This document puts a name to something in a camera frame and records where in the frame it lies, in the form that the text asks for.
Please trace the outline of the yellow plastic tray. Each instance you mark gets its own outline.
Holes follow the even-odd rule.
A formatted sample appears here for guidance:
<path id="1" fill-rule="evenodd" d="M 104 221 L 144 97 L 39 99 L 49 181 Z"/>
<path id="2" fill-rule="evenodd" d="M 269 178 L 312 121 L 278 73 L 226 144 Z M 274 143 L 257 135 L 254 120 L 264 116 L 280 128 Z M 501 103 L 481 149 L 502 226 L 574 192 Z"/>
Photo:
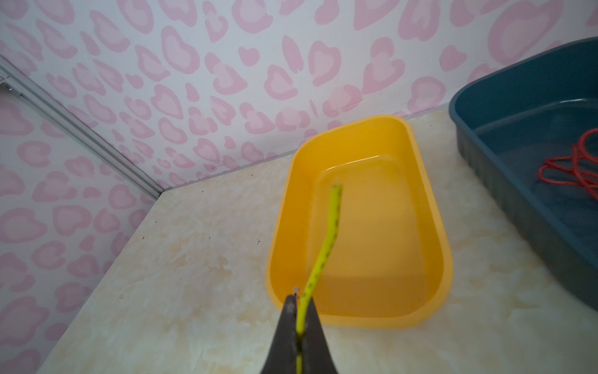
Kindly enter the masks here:
<path id="1" fill-rule="evenodd" d="M 313 295 L 321 321 L 392 329 L 430 318 L 451 289 L 453 258 L 413 130 L 393 115 L 331 129 L 297 150 L 266 266 L 274 305 L 307 284 L 335 185 L 339 233 Z"/>

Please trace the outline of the aluminium corner frame post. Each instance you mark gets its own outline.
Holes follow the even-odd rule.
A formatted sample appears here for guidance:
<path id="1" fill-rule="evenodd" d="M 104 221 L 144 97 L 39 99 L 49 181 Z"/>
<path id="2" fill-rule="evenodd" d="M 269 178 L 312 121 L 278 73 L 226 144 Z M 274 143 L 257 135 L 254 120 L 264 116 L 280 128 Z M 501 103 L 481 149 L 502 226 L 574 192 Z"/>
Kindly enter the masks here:
<path id="1" fill-rule="evenodd" d="M 4 58 L 1 59 L 1 86 L 10 91 L 13 96 L 26 101 L 62 132 L 71 136 L 107 166 L 152 198 L 158 199 L 164 192 L 164 188 L 148 174 Z"/>

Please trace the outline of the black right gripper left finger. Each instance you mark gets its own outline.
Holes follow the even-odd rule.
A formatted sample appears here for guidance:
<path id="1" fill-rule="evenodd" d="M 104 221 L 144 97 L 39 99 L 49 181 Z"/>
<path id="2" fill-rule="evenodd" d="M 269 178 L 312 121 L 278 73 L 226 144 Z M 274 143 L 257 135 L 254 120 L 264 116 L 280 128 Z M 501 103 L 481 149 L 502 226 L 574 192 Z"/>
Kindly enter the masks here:
<path id="1" fill-rule="evenodd" d="M 286 297 L 261 374 L 297 373 L 297 298 Z"/>

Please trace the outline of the teal plastic tray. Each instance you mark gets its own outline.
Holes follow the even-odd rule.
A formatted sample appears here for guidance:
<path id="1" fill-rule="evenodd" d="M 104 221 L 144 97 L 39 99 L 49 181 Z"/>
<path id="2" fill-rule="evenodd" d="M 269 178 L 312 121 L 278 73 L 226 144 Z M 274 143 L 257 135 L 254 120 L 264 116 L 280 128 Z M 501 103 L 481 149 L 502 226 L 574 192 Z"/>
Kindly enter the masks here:
<path id="1" fill-rule="evenodd" d="M 597 40 L 462 88 L 457 148 L 557 281 L 597 306 Z"/>

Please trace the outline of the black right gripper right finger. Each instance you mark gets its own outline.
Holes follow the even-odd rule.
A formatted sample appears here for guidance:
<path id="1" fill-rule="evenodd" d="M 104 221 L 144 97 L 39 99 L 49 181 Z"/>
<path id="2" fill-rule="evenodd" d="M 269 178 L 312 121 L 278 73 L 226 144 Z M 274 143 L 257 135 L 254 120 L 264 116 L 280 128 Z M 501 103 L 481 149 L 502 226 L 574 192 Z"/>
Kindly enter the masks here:
<path id="1" fill-rule="evenodd" d="M 308 304 L 305 331 L 299 342 L 298 366 L 301 368 L 299 373 L 338 374 L 314 300 Z"/>

